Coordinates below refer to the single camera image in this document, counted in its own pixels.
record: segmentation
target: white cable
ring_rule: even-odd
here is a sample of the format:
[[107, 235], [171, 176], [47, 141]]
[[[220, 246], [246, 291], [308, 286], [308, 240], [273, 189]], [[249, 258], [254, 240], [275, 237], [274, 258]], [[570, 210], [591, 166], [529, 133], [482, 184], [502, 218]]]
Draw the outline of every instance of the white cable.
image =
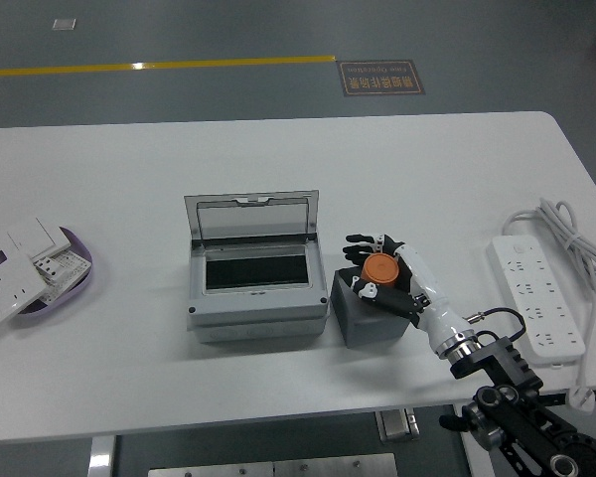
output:
[[[565, 208], [568, 217], [561, 214], [561, 209]], [[587, 371], [587, 355], [589, 354], [592, 333], [596, 322], [596, 245], [585, 238], [577, 229], [576, 216], [571, 206], [565, 201], [561, 201], [554, 206], [553, 203], [541, 198], [540, 205], [535, 210], [519, 211], [511, 215], [502, 228], [504, 236], [509, 235], [509, 228], [513, 222], [516, 221], [543, 221], [549, 227], [550, 231], [556, 240], [563, 247], [567, 256], [572, 262], [572, 265], [580, 275], [591, 301], [591, 311], [585, 328], [585, 347], [586, 352], [581, 358], [578, 370], [578, 378], [574, 393], [589, 396], [591, 390], [586, 389], [586, 371]], [[585, 405], [589, 402], [588, 398], [584, 398], [581, 402], [574, 399], [572, 404], [575, 408], [581, 410], [593, 409], [593, 394], [592, 405]]]

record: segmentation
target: orange cap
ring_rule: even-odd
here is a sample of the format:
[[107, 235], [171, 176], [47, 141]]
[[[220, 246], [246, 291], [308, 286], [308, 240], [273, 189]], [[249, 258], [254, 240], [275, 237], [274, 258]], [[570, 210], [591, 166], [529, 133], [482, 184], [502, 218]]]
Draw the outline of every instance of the orange cap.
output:
[[376, 285], [395, 286], [399, 275], [397, 261], [386, 253], [372, 253], [365, 260], [360, 278]]

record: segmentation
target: power strip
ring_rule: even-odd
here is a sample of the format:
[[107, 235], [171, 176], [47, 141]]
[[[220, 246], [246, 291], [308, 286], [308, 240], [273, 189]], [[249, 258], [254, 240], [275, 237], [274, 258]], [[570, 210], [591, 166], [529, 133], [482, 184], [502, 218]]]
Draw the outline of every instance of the power strip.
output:
[[527, 331], [520, 339], [525, 358], [536, 365], [580, 358], [585, 343], [538, 240], [533, 236], [495, 237], [488, 257], [508, 306], [525, 318]]

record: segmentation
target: purple bowl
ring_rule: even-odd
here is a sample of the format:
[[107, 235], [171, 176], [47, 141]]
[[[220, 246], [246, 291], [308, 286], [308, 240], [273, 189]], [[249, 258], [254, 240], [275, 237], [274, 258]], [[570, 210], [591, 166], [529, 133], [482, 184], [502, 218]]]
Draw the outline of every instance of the purple bowl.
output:
[[[90, 269], [88, 270], [86, 276], [84, 276], [70, 291], [62, 295], [60, 298], [58, 298], [50, 305], [47, 305], [46, 303], [40, 300], [36, 300], [29, 306], [27, 306], [24, 310], [22, 310], [20, 313], [18, 313], [18, 316], [26, 316], [28, 318], [37, 318], [39, 316], [44, 316], [47, 313], [50, 313], [51, 311], [61, 306], [63, 303], [66, 303], [77, 294], [81, 293], [92, 279], [92, 256], [90, 256], [88, 248], [86, 248], [86, 246], [79, 240], [79, 238], [77, 238], [75, 234], [71, 232], [69, 229], [60, 227], [60, 230], [64, 232], [64, 235], [67, 236], [67, 239], [69, 239], [69, 242], [71, 243], [71, 246], [68, 248], [68, 250], [88, 260], [90, 262]], [[6, 260], [7, 256], [4, 254], [2, 250], [0, 250], [0, 263], [3, 263]]]

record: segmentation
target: box lid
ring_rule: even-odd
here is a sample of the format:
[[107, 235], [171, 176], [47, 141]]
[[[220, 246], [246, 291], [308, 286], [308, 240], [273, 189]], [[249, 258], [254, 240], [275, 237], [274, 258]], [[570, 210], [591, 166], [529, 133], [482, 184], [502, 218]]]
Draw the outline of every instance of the box lid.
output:
[[185, 196], [193, 246], [314, 239], [318, 191]]

